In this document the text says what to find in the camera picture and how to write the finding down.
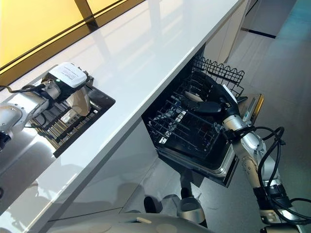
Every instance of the white floor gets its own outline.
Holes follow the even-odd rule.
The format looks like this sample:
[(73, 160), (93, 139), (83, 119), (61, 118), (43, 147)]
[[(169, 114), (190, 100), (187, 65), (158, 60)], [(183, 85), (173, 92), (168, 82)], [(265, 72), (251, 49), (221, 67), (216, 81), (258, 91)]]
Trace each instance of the white floor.
[[(263, 93), (265, 101), (256, 125), (285, 127), (279, 171), (290, 198), (311, 198), (311, 1), (298, 0), (276, 39), (241, 32), (228, 64), (245, 71), (245, 93)], [(192, 186), (215, 232), (259, 232), (263, 226), (253, 191), (237, 168), (229, 188), (204, 179)], [(144, 211), (143, 199), (179, 194), (177, 172), (158, 160), (123, 211)], [(296, 204), (311, 215), (311, 205)], [(164, 213), (174, 214), (164, 206)]]

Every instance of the white countertop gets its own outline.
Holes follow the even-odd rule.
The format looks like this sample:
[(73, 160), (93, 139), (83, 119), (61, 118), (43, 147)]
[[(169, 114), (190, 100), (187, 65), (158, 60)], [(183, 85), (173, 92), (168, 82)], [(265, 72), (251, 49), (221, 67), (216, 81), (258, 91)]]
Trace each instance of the white countertop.
[[(14, 83), (19, 88), (68, 61), (88, 71), (94, 86), (116, 103), (37, 178), (38, 187), (24, 191), (0, 216), (0, 227), (14, 233), (41, 229), (240, 2), (147, 0)], [(0, 93), (1, 101), (5, 95)]]

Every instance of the dishwasher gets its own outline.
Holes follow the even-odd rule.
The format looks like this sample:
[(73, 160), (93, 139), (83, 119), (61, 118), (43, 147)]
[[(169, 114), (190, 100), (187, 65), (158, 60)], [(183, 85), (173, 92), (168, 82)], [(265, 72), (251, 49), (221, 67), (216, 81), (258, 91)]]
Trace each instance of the dishwasher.
[(185, 96), (202, 101), (198, 93), (208, 95), (207, 76), (231, 91), (244, 121), (255, 121), (263, 97), (241, 96), (244, 71), (202, 56), (195, 56), (188, 62), (145, 111), (142, 119), (160, 159), (171, 167), (178, 164), (228, 187), (238, 158), (221, 133), (221, 122), (212, 116), (196, 115), (181, 104)]

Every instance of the window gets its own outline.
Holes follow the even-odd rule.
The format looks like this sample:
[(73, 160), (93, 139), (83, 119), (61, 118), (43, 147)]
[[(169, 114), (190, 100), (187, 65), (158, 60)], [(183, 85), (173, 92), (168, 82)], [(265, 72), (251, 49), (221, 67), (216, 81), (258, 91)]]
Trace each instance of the window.
[(143, 0), (2, 0), (0, 84), (8, 85)]

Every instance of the black cable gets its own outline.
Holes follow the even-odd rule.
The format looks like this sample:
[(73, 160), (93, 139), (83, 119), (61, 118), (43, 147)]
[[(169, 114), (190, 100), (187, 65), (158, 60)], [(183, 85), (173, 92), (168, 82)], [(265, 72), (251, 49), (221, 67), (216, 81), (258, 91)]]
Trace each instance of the black cable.
[(306, 199), (306, 198), (293, 198), (293, 199), (290, 199), (290, 202), (294, 202), (294, 201), (305, 201), (305, 202), (310, 202), (311, 203), (311, 200), (309, 199)]
[(276, 200), (274, 200), (274, 199), (272, 199), (272, 201), (273, 201), (276, 205), (278, 205), (279, 207), (282, 207), (283, 209), (288, 209), (287, 211), (290, 212), (290, 213), (293, 214), (293, 215), (297, 215), (298, 217), (305, 218), (305, 219), (307, 219), (307, 220), (311, 220), (311, 217), (310, 217), (310, 216), (305, 216), (305, 215), (302, 215), (302, 214), (300, 214), (300, 213), (297, 213), (296, 211), (287, 208), (285, 205), (283, 205), (282, 203), (279, 203), (278, 201), (276, 201)]
[[(263, 158), (261, 159), (259, 166), (258, 166), (258, 178), (259, 178), (259, 183), (261, 188), (263, 188), (263, 190), (265, 191), (268, 199), (271, 200), (271, 207), (274, 210), (274, 212), (284, 221), (286, 221), (287, 223), (293, 224), (293, 225), (306, 225), (306, 224), (310, 224), (311, 223), (311, 217), (309, 216), (305, 216), (302, 214), (297, 213), (296, 211), (293, 211), (289, 208), (287, 208), (286, 206), (284, 206), (283, 204), (280, 204), (277, 200), (271, 198), (270, 193), (266, 192), (265, 190), (265, 185), (263, 183), (263, 179), (262, 179), (262, 168), (264, 165), (264, 162), (266, 161), (266, 159), (268, 158), (268, 156), (271, 154), (271, 152), (277, 147), (277, 157), (276, 157), (276, 162), (275, 162), (275, 166), (273, 169), (273, 172), (270, 176), (270, 179), (268, 181), (267, 187), (270, 187), (271, 182), (276, 174), (277, 171), (277, 167), (280, 161), (280, 155), (281, 155), (281, 145), (284, 145), (285, 143), (281, 140), (281, 137), (284, 133), (284, 128), (283, 127), (279, 127), (277, 128), (275, 131), (273, 131), (270, 128), (267, 127), (255, 127), (253, 130), (255, 131), (256, 129), (265, 129), (271, 132), (271, 134), (269, 134), (268, 136), (264, 137), (264, 140), (267, 140), (269, 138), (271, 138), (272, 136), (275, 136), (275, 141), (272, 144), (272, 146), (267, 150), (266, 154), (263, 156)], [(292, 199), (291, 202), (293, 201), (307, 201), (311, 203), (311, 200), (309, 199), (302, 199), (302, 198), (296, 198), (296, 199)], [(294, 216), (300, 217), (302, 218), (302, 220), (291, 220), (286, 218), (282, 213), (280, 213), (280, 211), (276, 208), (276, 206), (283, 208), (284, 210), (288, 211), (289, 213), (293, 214)]]
[(40, 115), (43, 117), (43, 123), (42, 124), (35, 125), (32, 123), (31, 126), (25, 126), (25, 128), (41, 128), (41, 127), (43, 127), (47, 123), (47, 118), (43, 113), (41, 113)]
[(9, 86), (0, 85), (0, 88), (6, 88), (10, 93), (23, 93), (23, 92), (34, 92), (37, 90), (41, 90), (45, 85), (42, 83), (38, 86), (26, 85), (22, 87), (20, 90), (12, 90)]

